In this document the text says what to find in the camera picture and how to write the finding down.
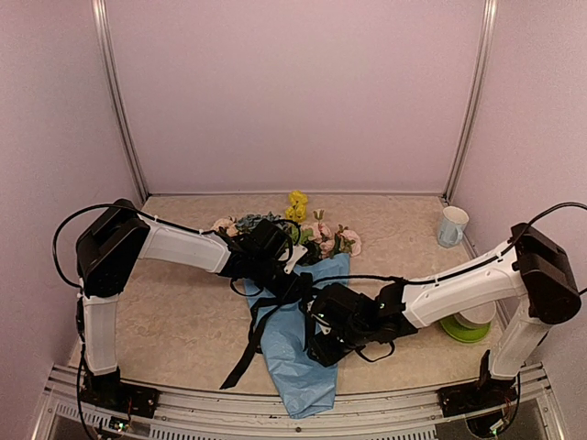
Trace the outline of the blue wrapping paper sheet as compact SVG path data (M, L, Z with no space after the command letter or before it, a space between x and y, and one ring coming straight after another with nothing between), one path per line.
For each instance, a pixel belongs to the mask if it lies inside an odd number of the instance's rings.
M315 280L349 275L350 257L338 254L293 272L310 273ZM323 367L305 350L305 316L298 303L286 305L267 323L260 349L288 415L303 419L334 407L338 366Z

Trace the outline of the green plate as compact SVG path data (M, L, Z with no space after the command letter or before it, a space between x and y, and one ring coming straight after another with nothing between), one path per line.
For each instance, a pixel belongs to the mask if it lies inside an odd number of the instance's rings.
M489 334L492 326L488 323L481 327L469 328L461 324L454 316L443 318L439 324L450 337L464 344L482 341Z

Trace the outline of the white ceramic bowl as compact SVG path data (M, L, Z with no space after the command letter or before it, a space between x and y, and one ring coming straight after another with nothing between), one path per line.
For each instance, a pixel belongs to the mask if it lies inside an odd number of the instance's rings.
M489 325L496 315L495 302L487 302L454 315L457 322L467 329L479 329Z

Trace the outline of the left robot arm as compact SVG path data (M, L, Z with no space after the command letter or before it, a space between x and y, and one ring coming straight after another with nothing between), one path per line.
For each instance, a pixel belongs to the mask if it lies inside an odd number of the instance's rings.
M294 273L306 252L284 229L286 220L262 218L250 231L193 229L137 209L127 199L102 203L102 214L79 236L75 251L79 280L77 326L82 342L79 402L120 413L152 417L160 393L121 379L116 352L117 304L147 260L215 274L235 283L249 280L249 342L222 389L235 387L260 352L270 318L285 305L309 298L313 279Z

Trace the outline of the light blue ceramic mug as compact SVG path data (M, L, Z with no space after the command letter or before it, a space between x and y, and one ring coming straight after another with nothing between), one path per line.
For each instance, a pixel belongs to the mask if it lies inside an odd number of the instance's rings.
M468 214L456 206L447 206L442 211L442 218L437 231L437 242L444 248L457 246L464 237L469 223Z

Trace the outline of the black ribbon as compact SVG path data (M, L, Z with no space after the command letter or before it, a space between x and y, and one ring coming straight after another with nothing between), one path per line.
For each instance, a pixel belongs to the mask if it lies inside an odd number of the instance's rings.
M221 390L235 387L245 374L254 356L260 348L260 341L267 323L272 316L286 305L296 304L309 299L312 293L313 276L303 272L285 274L269 286L272 297L259 298L250 308L251 322L248 333L248 344L236 366L228 374L220 386Z

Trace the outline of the blue fake rose bunch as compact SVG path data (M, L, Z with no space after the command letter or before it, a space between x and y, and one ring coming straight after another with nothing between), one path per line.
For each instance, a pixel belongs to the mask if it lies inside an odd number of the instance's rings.
M235 222L235 228L239 235L246 234L251 232L262 220L268 220L273 223L282 220L282 217L272 212L267 214L246 214Z

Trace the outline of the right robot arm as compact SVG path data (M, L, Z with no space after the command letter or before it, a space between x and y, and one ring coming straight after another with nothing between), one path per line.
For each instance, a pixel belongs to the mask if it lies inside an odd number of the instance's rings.
M518 308L483 354L479 378L437 392L446 417L496 407L518 397L516 376L549 329L581 309L566 252L528 224L513 226L510 240L453 271L395 280L375 298L329 282L307 308L323 329L309 339L308 356L329 367L371 342L392 345L443 318L505 298L516 298Z

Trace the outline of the aluminium frame post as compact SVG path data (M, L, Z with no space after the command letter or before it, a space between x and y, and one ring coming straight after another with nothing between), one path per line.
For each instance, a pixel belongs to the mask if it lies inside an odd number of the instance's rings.
M499 2L497 0L486 0L483 4L482 27L474 63L471 88L460 129L457 150L442 194L443 200L447 204L452 204L454 200L471 145L471 138L482 99L483 86L491 55L498 5Z
M123 153L127 160L131 179L138 194L138 198L142 203L145 203L150 196L150 191L139 162L138 153L128 122L122 90L118 80L116 56L110 32L106 1L92 0L91 4L95 31L105 69L107 89L114 111L117 129L122 141Z

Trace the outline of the yellow fake flower stem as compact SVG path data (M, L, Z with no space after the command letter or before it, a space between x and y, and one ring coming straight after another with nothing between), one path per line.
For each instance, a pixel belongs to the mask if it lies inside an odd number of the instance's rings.
M292 191L288 194L290 206L285 210L285 218L302 224L306 220L308 197L301 191Z

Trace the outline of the pink fake rose bunch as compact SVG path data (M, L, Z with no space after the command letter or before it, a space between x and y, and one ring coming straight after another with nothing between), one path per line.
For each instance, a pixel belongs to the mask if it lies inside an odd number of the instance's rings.
M362 240L357 232L345 225L330 227L324 209L313 212L314 221L301 227L300 244L307 249L306 255L312 262L332 259L338 254L357 257L362 251Z

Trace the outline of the left aluminium frame post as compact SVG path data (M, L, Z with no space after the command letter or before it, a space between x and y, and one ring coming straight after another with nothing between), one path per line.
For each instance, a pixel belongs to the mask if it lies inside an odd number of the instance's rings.
M128 122L122 90L118 80L116 56L110 32L106 1L92 0L91 4L95 31L105 69L107 89L114 111L117 129L122 141L123 153L127 160L131 179L138 194L138 198L142 203L145 203L150 196L150 191L139 162L138 153Z

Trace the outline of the right aluminium frame post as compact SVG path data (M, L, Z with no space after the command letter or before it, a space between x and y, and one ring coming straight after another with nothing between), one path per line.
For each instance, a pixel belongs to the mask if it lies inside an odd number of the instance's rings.
M491 55L498 5L499 2L497 0L486 0L483 4L482 27L474 63L471 88L460 129L457 150L442 194L443 200L447 204L452 204L454 200L471 145L471 138L482 99L483 86Z

